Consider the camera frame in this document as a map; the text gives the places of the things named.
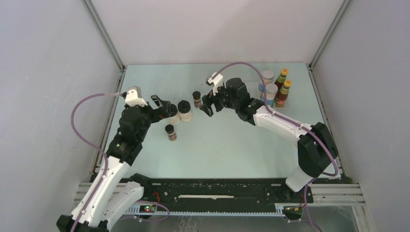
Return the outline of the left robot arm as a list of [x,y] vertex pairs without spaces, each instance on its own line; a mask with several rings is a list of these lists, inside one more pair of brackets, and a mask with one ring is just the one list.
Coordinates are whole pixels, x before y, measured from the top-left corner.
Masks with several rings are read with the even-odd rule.
[[148,201],[153,195],[150,185],[131,180],[117,196],[112,196],[142,150],[150,126],[170,117],[171,103],[152,95],[157,105],[154,109],[140,97],[114,95],[122,96],[126,104],[119,127],[107,151],[101,152],[104,161],[91,187],[69,215],[61,215],[57,220],[61,232],[108,232],[134,202]]

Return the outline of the blue label spice jar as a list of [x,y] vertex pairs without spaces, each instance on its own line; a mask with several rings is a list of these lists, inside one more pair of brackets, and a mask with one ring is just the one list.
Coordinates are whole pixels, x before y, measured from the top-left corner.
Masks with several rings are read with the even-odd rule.
[[264,93],[261,96],[261,101],[266,102],[268,106],[274,107],[274,99],[277,94],[278,87],[273,83],[269,83],[264,88]]
[[262,80],[260,80],[259,85],[258,85],[258,90],[260,94],[263,94],[264,92],[264,86],[267,84],[272,83],[274,79],[274,73],[271,70],[265,70],[262,72]]

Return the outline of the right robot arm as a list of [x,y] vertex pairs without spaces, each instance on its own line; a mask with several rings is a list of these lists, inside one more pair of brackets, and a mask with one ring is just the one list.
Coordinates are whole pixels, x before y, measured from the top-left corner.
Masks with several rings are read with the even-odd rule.
[[208,116],[224,108],[235,110],[237,116],[254,126],[262,127],[290,140],[297,147],[298,165],[285,180],[281,189],[282,198],[294,202],[301,195],[301,189],[333,166],[338,175],[336,158],[338,150],[328,127],[318,122],[304,124],[279,113],[259,99],[252,98],[240,78],[224,82],[223,77],[210,77],[206,84],[212,90],[202,97],[200,109]]

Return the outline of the sauce bottle yellow cap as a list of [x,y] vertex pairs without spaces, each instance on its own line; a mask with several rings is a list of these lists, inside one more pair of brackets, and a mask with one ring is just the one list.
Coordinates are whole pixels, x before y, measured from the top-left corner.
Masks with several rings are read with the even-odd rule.
[[280,90],[280,88],[284,85],[284,82],[287,79],[287,75],[288,69],[282,69],[276,81],[274,82],[274,84],[278,87],[278,90]]
[[291,80],[286,80],[283,84],[283,86],[280,88],[278,91],[276,97],[275,97],[275,106],[276,107],[283,107],[289,94],[290,87],[292,85]]

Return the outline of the black lid salt shaker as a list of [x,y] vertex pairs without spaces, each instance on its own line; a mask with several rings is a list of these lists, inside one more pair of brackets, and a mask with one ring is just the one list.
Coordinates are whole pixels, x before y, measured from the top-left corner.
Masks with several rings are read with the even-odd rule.
[[169,124],[175,126],[180,123],[179,111],[176,105],[171,104],[170,106],[170,117],[168,118]]
[[180,120],[183,122],[190,122],[193,118],[191,111],[191,104],[186,100],[181,100],[177,104],[177,109],[179,111]]

